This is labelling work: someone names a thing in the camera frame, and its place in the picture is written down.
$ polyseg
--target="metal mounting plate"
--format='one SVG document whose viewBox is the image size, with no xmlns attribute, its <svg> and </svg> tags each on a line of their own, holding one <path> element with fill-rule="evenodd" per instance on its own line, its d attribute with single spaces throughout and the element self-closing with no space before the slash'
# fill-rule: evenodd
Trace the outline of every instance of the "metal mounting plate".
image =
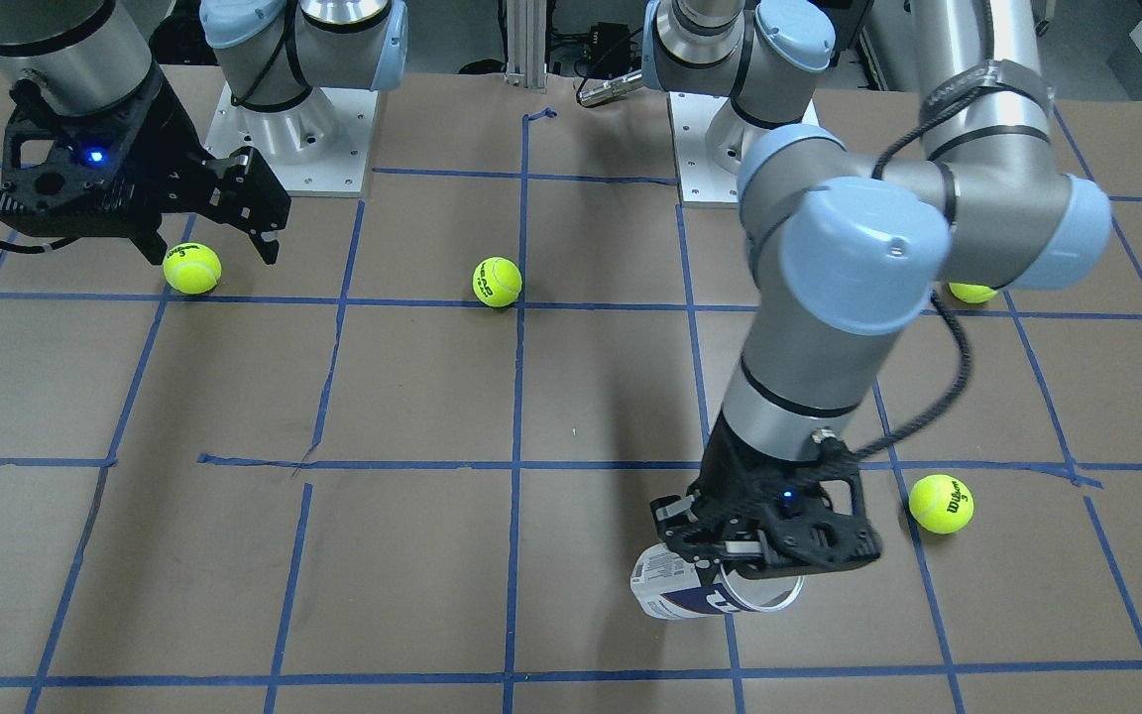
<svg viewBox="0 0 1142 714">
<path fill-rule="evenodd" d="M 276 163 L 267 157 L 272 171 L 289 195 L 329 195 L 337 199 L 357 199 L 364 193 L 369 160 L 372 158 L 372 130 L 377 119 L 377 91 L 364 89 L 335 89 L 325 87 L 323 94 L 335 105 L 337 122 L 345 134 L 337 137 L 329 153 L 306 163 Z M 218 109 L 206 135 L 206 150 L 214 157 L 227 157 L 246 145 L 244 131 L 232 112 L 230 87 L 223 86 Z"/>
<path fill-rule="evenodd" d="M 734 208 L 739 204 L 739 177 L 722 169 L 708 157 L 703 137 L 711 118 L 725 104 L 724 96 L 703 94 L 669 94 L 669 117 L 673 120 L 673 147 L 676 171 L 681 179 L 681 203 L 684 207 Z M 813 103 L 805 110 L 805 122 L 817 125 Z"/>
</svg>

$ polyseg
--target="yellow tennis ball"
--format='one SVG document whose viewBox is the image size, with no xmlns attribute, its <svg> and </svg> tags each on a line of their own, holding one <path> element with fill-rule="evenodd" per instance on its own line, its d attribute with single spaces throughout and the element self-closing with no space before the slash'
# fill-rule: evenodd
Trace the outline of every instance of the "yellow tennis ball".
<svg viewBox="0 0 1142 714">
<path fill-rule="evenodd" d="M 947 474 L 933 474 L 910 489 L 910 515 L 934 534 L 952 534 L 972 520 L 972 492 L 964 482 Z"/>
<path fill-rule="evenodd" d="M 951 282 L 950 294 L 954 297 L 962 299 L 962 302 L 967 304 L 986 304 L 991 302 L 996 295 L 998 295 L 997 289 L 987 288 L 983 284 L 964 284 L 960 282 Z"/>
<path fill-rule="evenodd" d="M 214 250 L 200 243 L 180 243 L 167 252 L 161 263 L 170 288 L 185 295 L 200 295 L 215 289 L 223 265 Z"/>
<path fill-rule="evenodd" d="M 522 273 L 507 258 L 488 258 L 475 267 L 475 295 L 489 307 L 504 307 L 522 292 Z"/>
</svg>

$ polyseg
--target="wilson logo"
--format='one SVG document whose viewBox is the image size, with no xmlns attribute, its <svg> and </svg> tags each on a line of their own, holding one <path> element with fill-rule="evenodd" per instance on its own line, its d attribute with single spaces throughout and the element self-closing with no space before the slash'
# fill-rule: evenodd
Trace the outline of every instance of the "wilson logo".
<svg viewBox="0 0 1142 714">
<path fill-rule="evenodd" d="M 955 489 L 955 491 L 950 492 L 950 502 L 946 506 L 946 511 L 949 514 L 957 514 L 959 512 L 959 503 L 964 503 L 966 496 L 959 490 L 959 482 L 956 482 L 956 480 L 951 480 L 950 488 Z"/>
</svg>

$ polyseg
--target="white can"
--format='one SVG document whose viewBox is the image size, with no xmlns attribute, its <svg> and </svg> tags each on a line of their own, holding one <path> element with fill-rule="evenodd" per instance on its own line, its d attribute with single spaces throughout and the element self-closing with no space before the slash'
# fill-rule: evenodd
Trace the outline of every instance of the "white can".
<svg viewBox="0 0 1142 714">
<path fill-rule="evenodd" d="M 805 577 L 749 580 L 721 568 L 709 587 L 698 569 L 662 543 L 637 560 L 630 586 L 651 618 L 687 620 L 726 612 L 778 612 L 799 596 Z"/>
</svg>

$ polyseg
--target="blue joint cap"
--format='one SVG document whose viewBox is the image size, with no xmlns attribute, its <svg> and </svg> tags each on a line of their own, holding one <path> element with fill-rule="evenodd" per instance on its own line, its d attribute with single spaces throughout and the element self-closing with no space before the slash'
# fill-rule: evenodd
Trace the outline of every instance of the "blue joint cap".
<svg viewBox="0 0 1142 714">
<path fill-rule="evenodd" d="M 751 149 L 743 154 L 742 162 L 739 163 L 739 200 L 742 200 L 743 195 L 747 194 L 748 183 L 751 183 L 753 177 L 756 177 L 756 171 L 761 170 L 761 167 L 764 167 L 769 159 L 803 139 L 834 141 L 835 144 L 839 145 L 839 149 L 844 149 L 843 141 L 837 139 L 834 134 L 819 126 L 798 123 L 767 131 L 765 136 L 751 145 Z"/>
<path fill-rule="evenodd" d="M 756 26 L 775 53 L 805 72 L 821 72 L 835 50 L 835 27 L 809 0 L 762 0 Z"/>
<path fill-rule="evenodd" d="M 1113 209 L 1109 206 L 1108 195 L 1094 182 L 1075 176 L 1069 176 L 1069 179 L 1073 192 L 1064 217 L 1055 226 L 1055 234 L 1038 258 L 1007 288 L 1069 288 L 1101 262 L 1113 225 Z"/>
<path fill-rule="evenodd" d="M 658 83 L 658 67 L 654 66 L 654 13 L 658 13 L 658 0 L 646 3 L 646 31 L 642 32 L 642 83 L 649 89 L 664 89 Z"/>
<path fill-rule="evenodd" d="M 372 73 L 372 91 L 399 89 L 403 82 L 403 66 L 409 57 L 409 14 L 403 0 L 393 0 L 391 17 L 386 23 L 386 37 L 381 41 L 381 55 L 377 58 L 377 70 Z"/>
<path fill-rule="evenodd" d="M 866 177 L 834 177 L 807 192 L 780 239 L 794 296 L 818 320 L 853 335 L 892 335 L 910 324 L 951 243 L 936 208 Z"/>
<path fill-rule="evenodd" d="M 206 43 L 214 49 L 227 49 L 263 32 L 284 14 L 286 0 L 202 0 L 200 26 Z"/>
</svg>

